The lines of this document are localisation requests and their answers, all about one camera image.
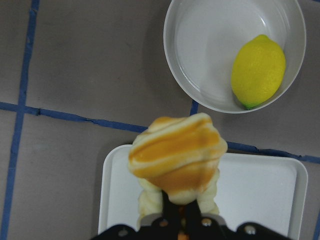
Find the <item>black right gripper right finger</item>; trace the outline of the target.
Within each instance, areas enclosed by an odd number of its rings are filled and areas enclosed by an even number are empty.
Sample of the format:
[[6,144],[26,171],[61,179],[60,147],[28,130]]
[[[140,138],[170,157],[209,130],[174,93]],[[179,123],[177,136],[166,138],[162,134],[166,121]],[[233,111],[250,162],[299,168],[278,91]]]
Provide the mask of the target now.
[[187,204],[184,209],[185,232],[190,240],[201,239],[202,215],[197,200]]

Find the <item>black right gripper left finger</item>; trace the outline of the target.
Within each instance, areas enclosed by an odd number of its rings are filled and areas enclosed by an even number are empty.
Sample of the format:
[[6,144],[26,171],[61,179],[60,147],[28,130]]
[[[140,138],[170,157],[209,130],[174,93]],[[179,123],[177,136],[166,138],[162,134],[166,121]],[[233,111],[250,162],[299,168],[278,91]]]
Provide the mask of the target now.
[[183,240],[184,232],[180,207],[170,202],[168,195],[162,190],[162,220],[160,230],[163,240]]

